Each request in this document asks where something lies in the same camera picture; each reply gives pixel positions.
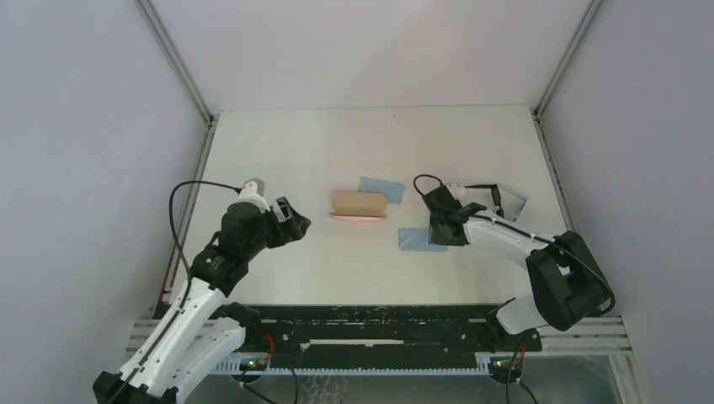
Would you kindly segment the pink glasses case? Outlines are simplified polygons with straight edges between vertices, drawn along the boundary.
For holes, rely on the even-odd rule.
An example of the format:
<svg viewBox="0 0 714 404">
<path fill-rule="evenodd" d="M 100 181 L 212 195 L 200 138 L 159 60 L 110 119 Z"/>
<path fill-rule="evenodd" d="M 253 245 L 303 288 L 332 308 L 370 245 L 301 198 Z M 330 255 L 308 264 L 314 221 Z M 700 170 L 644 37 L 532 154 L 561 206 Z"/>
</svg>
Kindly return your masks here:
<svg viewBox="0 0 714 404">
<path fill-rule="evenodd" d="M 360 191 L 336 191 L 331 201 L 330 216 L 340 221 L 375 222 L 386 218 L 384 194 Z"/>
</svg>

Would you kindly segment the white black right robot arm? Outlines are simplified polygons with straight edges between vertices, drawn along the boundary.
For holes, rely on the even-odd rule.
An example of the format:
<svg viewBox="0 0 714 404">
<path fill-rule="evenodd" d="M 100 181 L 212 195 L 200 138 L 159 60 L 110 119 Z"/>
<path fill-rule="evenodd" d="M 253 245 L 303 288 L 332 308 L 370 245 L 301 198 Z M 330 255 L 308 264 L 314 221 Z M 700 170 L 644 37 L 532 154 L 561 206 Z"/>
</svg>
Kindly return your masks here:
<svg viewBox="0 0 714 404">
<path fill-rule="evenodd" d="M 567 331 L 587 316 L 614 308 L 614 292 L 578 233 L 541 236 L 484 205 L 463 205 L 445 185 L 423 194 L 422 200 L 430 214 L 430 242 L 486 248 L 527 273 L 530 293 L 508 300 L 490 315 L 496 332 L 517 335 L 546 326 Z"/>
</svg>

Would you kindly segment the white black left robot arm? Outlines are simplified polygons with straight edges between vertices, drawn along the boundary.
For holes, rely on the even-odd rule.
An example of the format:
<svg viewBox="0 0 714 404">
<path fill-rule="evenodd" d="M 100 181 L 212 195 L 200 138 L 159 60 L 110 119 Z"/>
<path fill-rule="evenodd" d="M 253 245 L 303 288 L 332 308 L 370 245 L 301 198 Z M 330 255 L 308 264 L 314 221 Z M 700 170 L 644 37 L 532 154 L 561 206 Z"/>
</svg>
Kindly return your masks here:
<svg viewBox="0 0 714 404">
<path fill-rule="evenodd" d="M 99 403 L 184 403 L 197 385 L 239 349 L 259 313 L 227 299 L 265 249 L 301 240 L 311 221 L 285 197 L 230 205 L 221 227 L 189 267 L 180 296 L 136 353 L 93 383 Z"/>
</svg>

